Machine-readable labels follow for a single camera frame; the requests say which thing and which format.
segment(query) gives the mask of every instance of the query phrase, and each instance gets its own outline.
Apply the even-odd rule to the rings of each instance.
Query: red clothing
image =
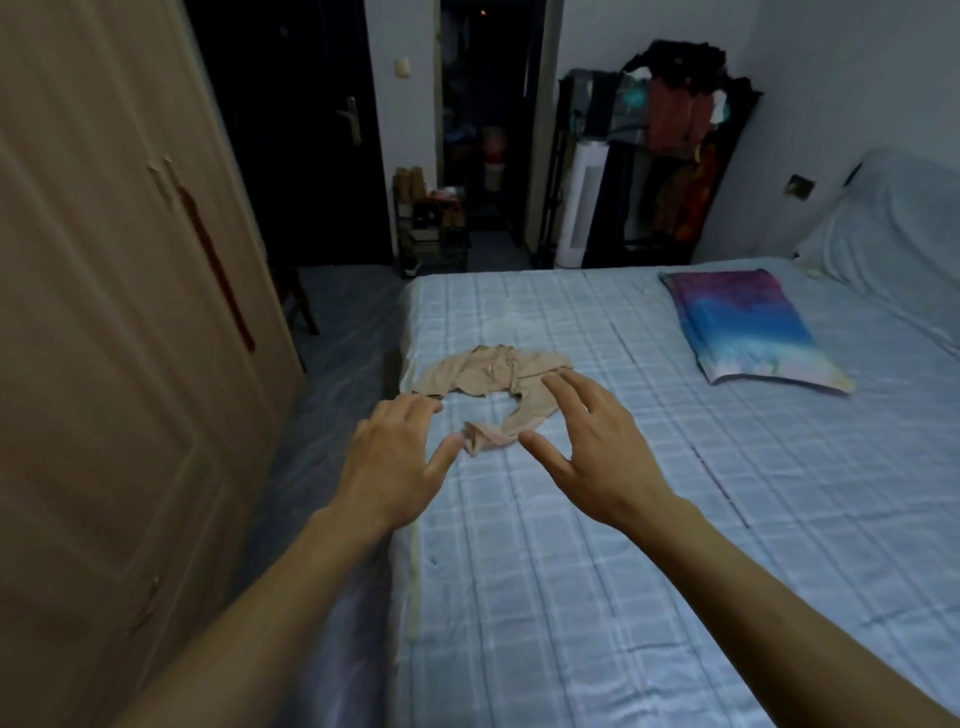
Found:
[[[691,95],[685,88],[671,88],[653,78],[649,87],[650,120],[647,146],[655,155],[684,159],[693,156],[707,132],[713,115],[713,97]]]

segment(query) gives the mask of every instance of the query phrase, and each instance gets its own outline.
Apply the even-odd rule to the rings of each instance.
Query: floor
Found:
[[[523,270],[528,255],[505,231],[472,235],[471,272]],[[350,434],[384,391],[383,358],[399,347],[406,284],[381,266],[301,271],[319,336],[297,319],[293,335],[307,386],[288,425],[238,572],[239,594],[290,545],[336,488]],[[349,576],[312,655],[274,726],[384,724],[386,545]]]

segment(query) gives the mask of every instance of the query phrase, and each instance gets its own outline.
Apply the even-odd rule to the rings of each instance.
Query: light blue bedsheet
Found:
[[[711,386],[657,269],[437,276],[409,289],[409,383],[477,344],[566,354],[634,414],[670,485],[797,594],[960,712],[960,362],[786,260],[852,397]],[[506,399],[451,395],[428,447]],[[569,453],[559,415],[542,432]],[[702,624],[519,446],[462,456],[395,538],[394,726],[768,725]]]

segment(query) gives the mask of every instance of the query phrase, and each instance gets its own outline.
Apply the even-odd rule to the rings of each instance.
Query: wardrobe handle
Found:
[[[161,582],[162,579],[159,575],[150,580],[150,589],[147,591],[147,597],[143,600],[143,604],[140,605],[140,611],[136,613],[136,617],[133,618],[130,626],[127,627],[128,635],[133,634],[146,624],[147,619],[156,611],[156,596],[160,593]]]
[[[163,203],[167,207],[167,212],[173,212],[174,196],[170,192],[170,187],[167,186],[167,181],[163,179],[163,173],[160,171],[160,168],[155,164],[148,164],[147,171],[150,172],[150,177],[153,179],[154,184],[156,185],[156,191],[159,193],[160,197],[163,198]]]
[[[180,197],[180,204],[183,206],[187,217],[190,218],[190,224],[193,226],[193,232],[197,234],[200,247],[204,249],[206,262],[209,264],[214,278],[217,279],[220,292],[227,301],[227,307],[230,309],[230,315],[233,317],[233,323],[236,324],[237,331],[240,333],[240,338],[243,339],[247,351],[253,353],[256,351],[256,342],[253,341],[253,335],[247,328],[247,322],[244,321],[243,313],[241,313],[240,306],[237,304],[236,297],[233,295],[233,287],[230,285],[229,278],[227,278],[227,271],[224,270],[224,265],[220,262],[217,249],[213,245],[213,239],[210,237],[210,233],[207,231],[206,225],[204,225],[204,220],[200,216],[197,201],[193,199],[190,190],[180,183],[180,178],[177,176],[177,170],[174,169],[173,161],[167,157],[164,158],[163,163],[167,167],[167,175],[170,178],[170,182]]]

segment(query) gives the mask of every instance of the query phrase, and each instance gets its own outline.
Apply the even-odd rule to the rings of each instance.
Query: pillow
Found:
[[[766,376],[855,389],[817,349],[769,272],[661,273],[660,279],[710,384],[726,376]]]
[[[797,249],[817,268],[960,352],[960,172],[892,149],[868,154]]]

